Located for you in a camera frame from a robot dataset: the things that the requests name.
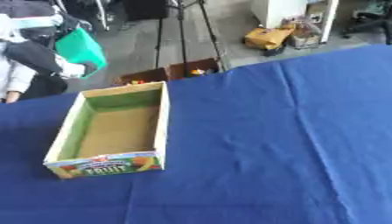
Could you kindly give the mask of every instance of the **white cabinet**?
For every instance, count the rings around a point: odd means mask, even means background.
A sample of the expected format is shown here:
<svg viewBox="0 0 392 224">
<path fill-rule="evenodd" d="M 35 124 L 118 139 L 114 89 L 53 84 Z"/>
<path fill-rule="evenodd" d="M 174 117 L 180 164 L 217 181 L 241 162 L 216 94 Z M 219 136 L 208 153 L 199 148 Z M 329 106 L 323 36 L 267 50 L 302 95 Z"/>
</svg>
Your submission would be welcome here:
<svg viewBox="0 0 392 224">
<path fill-rule="evenodd" d="M 284 18 L 304 15 L 307 4 L 308 0 L 253 0 L 251 10 L 261 25 L 275 28 Z"/>
</svg>

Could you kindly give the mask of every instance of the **blue tablecloth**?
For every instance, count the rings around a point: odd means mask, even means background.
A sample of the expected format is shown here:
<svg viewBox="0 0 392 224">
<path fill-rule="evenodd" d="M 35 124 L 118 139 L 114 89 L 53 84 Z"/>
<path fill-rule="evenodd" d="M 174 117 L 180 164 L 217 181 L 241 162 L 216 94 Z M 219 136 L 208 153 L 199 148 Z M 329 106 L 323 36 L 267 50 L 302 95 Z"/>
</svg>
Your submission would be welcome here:
<svg viewBox="0 0 392 224">
<path fill-rule="evenodd" d="M 392 47 L 169 83 L 165 171 L 59 180 L 75 94 L 0 105 L 0 223 L 392 223 Z"/>
</svg>

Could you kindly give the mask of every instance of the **white sleeve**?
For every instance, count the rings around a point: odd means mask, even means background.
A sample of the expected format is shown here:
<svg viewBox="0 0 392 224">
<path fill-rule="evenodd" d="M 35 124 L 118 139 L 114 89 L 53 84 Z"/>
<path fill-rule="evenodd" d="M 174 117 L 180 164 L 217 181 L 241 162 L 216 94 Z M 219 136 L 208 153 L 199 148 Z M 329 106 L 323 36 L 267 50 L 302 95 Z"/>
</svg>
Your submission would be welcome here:
<svg viewBox="0 0 392 224">
<path fill-rule="evenodd" d="M 36 71 L 15 61 L 12 61 L 11 64 L 12 70 L 10 73 L 7 91 L 24 93 L 30 86 Z"/>
</svg>

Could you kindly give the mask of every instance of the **brown cardboard box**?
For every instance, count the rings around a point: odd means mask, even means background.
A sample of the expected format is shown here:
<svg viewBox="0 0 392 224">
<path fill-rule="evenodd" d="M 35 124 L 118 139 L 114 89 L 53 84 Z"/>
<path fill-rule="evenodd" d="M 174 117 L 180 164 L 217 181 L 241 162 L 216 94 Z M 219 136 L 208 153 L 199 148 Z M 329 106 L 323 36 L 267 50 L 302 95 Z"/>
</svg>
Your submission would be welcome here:
<svg viewBox="0 0 392 224">
<path fill-rule="evenodd" d="M 187 63 L 187 69 L 189 74 L 192 70 L 212 70 L 215 73 L 219 72 L 219 65 L 215 59 L 202 59 L 197 61 L 192 61 Z M 184 79 L 184 64 L 175 64 L 167 67 L 160 67 L 158 69 L 148 70 L 141 73 L 125 74 L 116 78 L 114 84 L 126 85 L 132 83 L 132 81 L 143 81 L 143 82 L 153 82 L 153 81 L 173 81 Z"/>
<path fill-rule="evenodd" d="M 62 179 L 163 170 L 165 82 L 81 92 L 44 161 Z"/>
<path fill-rule="evenodd" d="M 245 45 L 267 50 L 276 49 L 294 30 L 294 24 L 286 24 L 282 28 L 276 29 L 255 28 L 245 36 Z"/>
</svg>

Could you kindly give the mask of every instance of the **cardboard box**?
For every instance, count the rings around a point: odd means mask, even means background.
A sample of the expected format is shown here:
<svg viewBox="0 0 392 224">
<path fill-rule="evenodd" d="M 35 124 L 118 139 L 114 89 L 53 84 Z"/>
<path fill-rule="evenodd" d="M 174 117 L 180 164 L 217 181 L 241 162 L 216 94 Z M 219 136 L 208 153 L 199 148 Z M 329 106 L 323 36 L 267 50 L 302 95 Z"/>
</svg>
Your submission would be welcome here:
<svg viewBox="0 0 392 224">
<path fill-rule="evenodd" d="M 320 24 L 324 21 L 328 2 L 318 1 L 316 3 L 308 4 L 306 10 L 306 17 L 314 24 Z"/>
<path fill-rule="evenodd" d="M 215 59 L 202 59 L 187 63 L 189 73 L 192 70 L 212 70 L 214 73 L 219 72 L 219 65 Z M 158 69 L 148 70 L 141 73 L 125 74 L 116 78 L 113 82 L 117 85 L 126 85 L 132 83 L 132 81 L 173 81 L 184 79 L 184 64 L 175 64 L 167 67 L 160 67 Z"/>
<path fill-rule="evenodd" d="M 243 41 L 248 47 L 277 49 L 294 32 L 295 28 L 294 24 L 285 24 L 276 29 L 255 28 L 245 35 Z"/>
<path fill-rule="evenodd" d="M 81 92 L 44 165 L 62 179 L 163 170 L 165 82 Z"/>
</svg>

